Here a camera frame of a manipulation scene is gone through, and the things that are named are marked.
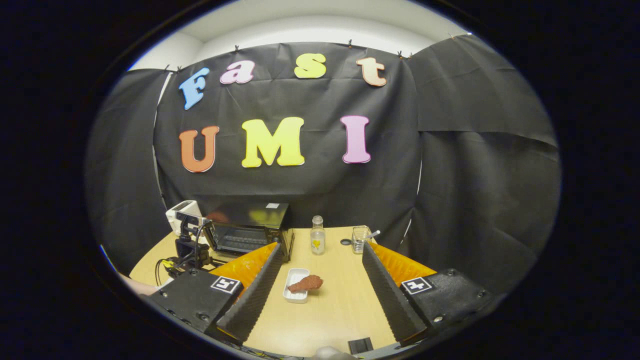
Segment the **pink letter i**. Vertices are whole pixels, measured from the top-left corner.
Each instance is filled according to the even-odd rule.
[[[369,162],[371,155],[367,152],[364,137],[364,127],[369,119],[353,115],[340,118],[340,122],[347,128],[347,153],[342,160],[347,164]]]

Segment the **white device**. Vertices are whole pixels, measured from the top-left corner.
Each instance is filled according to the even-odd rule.
[[[180,204],[177,204],[176,206],[167,210],[166,219],[169,220],[169,225],[171,225],[171,228],[173,229],[173,232],[176,235],[180,234],[180,225],[182,223],[181,220],[176,219],[175,217],[176,211],[180,211],[181,213],[202,218],[202,214],[200,213],[200,208],[198,207],[198,202],[195,200],[185,200]]]

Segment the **letter f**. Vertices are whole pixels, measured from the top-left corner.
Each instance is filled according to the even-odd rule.
[[[180,84],[178,89],[182,90],[184,94],[184,109],[189,110],[190,107],[195,105],[198,101],[200,101],[203,97],[202,93],[198,92],[198,89],[203,90],[205,86],[205,81],[203,76],[209,73],[209,68],[203,67],[200,71],[196,72],[188,78],[185,82]]]

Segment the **ceiling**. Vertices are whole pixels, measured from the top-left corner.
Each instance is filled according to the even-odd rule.
[[[375,20],[441,41],[467,33],[420,4],[407,0],[238,0],[222,6],[180,30],[202,42],[261,22],[309,15]]]

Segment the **foam letter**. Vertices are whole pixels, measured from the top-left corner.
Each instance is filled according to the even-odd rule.
[[[364,81],[373,86],[385,86],[387,80],[378,77],[378,70],[384,70],[385,66],[376,63],[374,58],[364,58],[356,61],[356,64],[362,66],[362,77]]]
[[[184,94],[184,109],[189,110],[190,107],[200,101],[204,95],[198,92],[198,89],[203,90],[205,81],[203,76],[209,73],[209,68],[203,67],[200,71],[196,72],[188,78],[185,82],[180,84],[178,89],[182,90]]]
[[[368,163],[371,155],[367,152],[364,127],[369,119],[364,116],[345,116],[340,118],[340,122],[347,128],[347,153],[342,160],[347,164]]]
[[[322,64],[326,58],[322,54],[302,54],[296,59],[297,67],[293,72],[300,79],[317,79],[326,72],[326,67]]]
[[[190,172],[205,172],[213,166],[216,160],[216,134],[218,126],[207,126],[202,129],[204,135],[204,159],[196,160],[193,154],[193,140],[198,135],[196,130],[187,130],[180,134],[182,166]]]
[[[242,161],[242,166],[259,167],[262,161],[258,158],[258,150],[267,165],[271,166],[278,149],[280,149],[279,165],[304,164],[305,159],[300,154],[300,127],[304,123],[302,118],[286,117],[282,119],[278,129],[271,136],[264,121],[259,119],[245,121],[242,128],[246,131],[246,156]]]
[[[255,63],[250,60],[235,62],[227,67],[229,71],[220,76],[220,82],[223,84],[248,83],[253,79],[252,72],[254,67]]]

